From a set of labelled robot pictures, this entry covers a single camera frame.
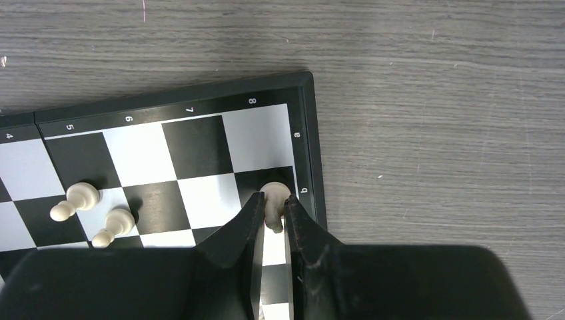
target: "chessboard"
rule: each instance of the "chessboard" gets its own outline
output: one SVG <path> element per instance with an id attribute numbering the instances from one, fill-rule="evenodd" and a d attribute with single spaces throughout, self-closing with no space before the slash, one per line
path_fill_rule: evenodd
<path id="1" fill-rule="evenodd" d="M 0 282 L 31 251 L 92 247 L 114 208 L 136 226 L 110 248 L 192 247 L 271 181 L 327 228 L 309 72 L 0 117 Z M 100 202 L 52 220 L 78 182 Z M 288 315 L 285 259 L 284 233 L 266 229 L 265 319 Z"/>

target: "wood grain surface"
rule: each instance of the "wood grain surface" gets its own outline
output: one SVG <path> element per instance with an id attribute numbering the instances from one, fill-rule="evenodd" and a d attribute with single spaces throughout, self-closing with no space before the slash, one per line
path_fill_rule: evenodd
<path id="1" fill-rule="evenodd" d="M 0 114 L 310 69 L 333 234 L 489 247 L 536 319 L 565 319 L 564 21 L 563 1 L 4 0 Z"/>

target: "white chess piece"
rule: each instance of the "white chess piece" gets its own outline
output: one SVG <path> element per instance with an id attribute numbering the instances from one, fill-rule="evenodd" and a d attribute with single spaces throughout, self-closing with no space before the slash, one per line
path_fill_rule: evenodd
<path id="1" fill-rule="evenodd" d="M 280 182 L 270 182 L 261 188 L 261 192 L 265 192 L 265 225 L 275 233 L 283 232 L 281 217 L 284 215 L 284 202 L 290 197 L 290 190 Z"/>
<path id="2" fill-rule="evenodd" d="M 55 221 L 65 221 L 77 210 L 90 210 L 100 201 L 100 193 L 86 182 L 76 183 L 67 190 L 67 200 L 59 202 L 49 213 Z"/>
<path id="3" fill-rule="evenodd" d="M 124 209 L 114 209 L 106 215 L 106 228 L 98 231 L 92 238 L 94 248 L 105 248 L 117 235 L 126 235 L 135 226 L 133 215 Z"/>

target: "pawn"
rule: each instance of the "pawn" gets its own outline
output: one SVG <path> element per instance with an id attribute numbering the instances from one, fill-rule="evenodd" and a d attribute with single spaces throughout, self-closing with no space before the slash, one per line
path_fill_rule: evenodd
<path id="1" fill-rule="evenodd" d="M 67 200 L 59 202 L 49 213 L 55 221 L 65 221 L 77 210 L 90 210 L 100 201 L 98 190 L 86 182 L 76 183 L 67 190 Z"/>
<path id="2" fill-rule="evenodd" d="M 288 187 L 280 182 L 270 182 L 261 188 L 265 193 L 265 225 L 275 233 L 283 232 L 284 202 L 290 197 Z"/>
<path id="3" fill-rule="evenodd" d="M 126 235 L 135 226 L 133 215 L 124 209 L 114 209 L 106 215 L 106 228 L 92 238 L 94 248 L 106 248 L 117 235 Z"/>

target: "white pawn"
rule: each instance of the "white pawn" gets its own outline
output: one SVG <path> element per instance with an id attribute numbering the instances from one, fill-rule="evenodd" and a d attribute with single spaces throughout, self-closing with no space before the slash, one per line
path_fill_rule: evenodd
<path id="1" fill-rule="evenodd" d="M 135 226 L 133 215 L 124 209 L 114 209 L 106 215 L 106 228 L 98 231 L 92 238 L 94 248 L 105 248 L 117 235 L 126 235 Z"/>
<path id="2" fill-rule="evenodd" d="M 100 201 L 98 190 L 86 182 L 76 183 L 67 190 L 67 200 L 59 202 L 49 213 L 55 221 L 65 221 L 77 210 L 90 210 Z"/>
<path id="3" fill-rule="evenodd" d="M 280 182 L 270 182 L 261 188 L 265 192 L 265 225 L 275 233 L 283 232 L 284 202 L 290 197 L 288 187 Z"/>

